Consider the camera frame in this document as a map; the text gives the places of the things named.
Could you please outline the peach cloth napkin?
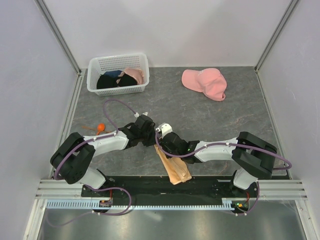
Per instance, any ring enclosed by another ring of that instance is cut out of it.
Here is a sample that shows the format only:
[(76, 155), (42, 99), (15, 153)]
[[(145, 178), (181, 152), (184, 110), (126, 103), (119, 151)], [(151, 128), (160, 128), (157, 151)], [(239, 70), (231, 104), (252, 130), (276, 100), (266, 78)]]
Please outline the peach cloth napkin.
[(192, 179), (188, 167), (184, 161), (178, 157), (167, 158), (157, 145), (154, 145), (155, 151), (162, 161), (162, 164), (168, 174), (169, 181), (173, 185), (185, 183)]

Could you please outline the orange handled spoon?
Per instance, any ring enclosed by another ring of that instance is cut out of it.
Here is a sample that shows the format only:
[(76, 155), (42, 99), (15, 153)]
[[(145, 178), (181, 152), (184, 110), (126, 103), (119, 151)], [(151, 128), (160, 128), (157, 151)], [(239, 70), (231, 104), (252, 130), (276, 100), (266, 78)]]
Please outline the orange handled spoon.
[(104, 123), (100, 123), (97, 125), (96, 128), (93, 127), (89, 127), (89, 126), (82, 126), (83, 129), (87, 129), (87, 130), (91, 130), (91, 131), (97, 131), (97, 132), (104, 132), (105, 131), (105, 124)]

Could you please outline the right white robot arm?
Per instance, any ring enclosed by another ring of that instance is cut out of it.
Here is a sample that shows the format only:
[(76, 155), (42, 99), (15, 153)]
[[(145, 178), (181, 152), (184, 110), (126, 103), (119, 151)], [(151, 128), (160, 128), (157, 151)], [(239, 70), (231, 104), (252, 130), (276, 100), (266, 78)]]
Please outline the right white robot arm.
[(155, 143), (169, 158), (180, 158), (187, 164), (209, 161), (234, 161), (240, 166), (235, 171), (229, 191), (242, 196), (258, 180), (270, 180), (274, 170), (277, 148), (263, 139), (242, 131), (237, 137), (223, 141), (185, 141), (176, 133), (155, 135)]

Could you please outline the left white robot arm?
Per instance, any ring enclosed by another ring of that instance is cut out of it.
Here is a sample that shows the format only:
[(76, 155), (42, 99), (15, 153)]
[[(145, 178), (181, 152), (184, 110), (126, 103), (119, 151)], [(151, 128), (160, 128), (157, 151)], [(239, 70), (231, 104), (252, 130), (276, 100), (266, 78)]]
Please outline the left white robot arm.
[(50, 159), (55, 168), (54, 178), (63, 179), (70, 185), (80, 183), (90, 186), (95, 194), (104, 197), (109, 193), (110, 185), (103, 173), (90, 167), (92, 159), (135, 147), (139, 143), (145, 147), (156, 143), (155, 123), (145, 114), (111, 133), (82, 136), (73, 132)]

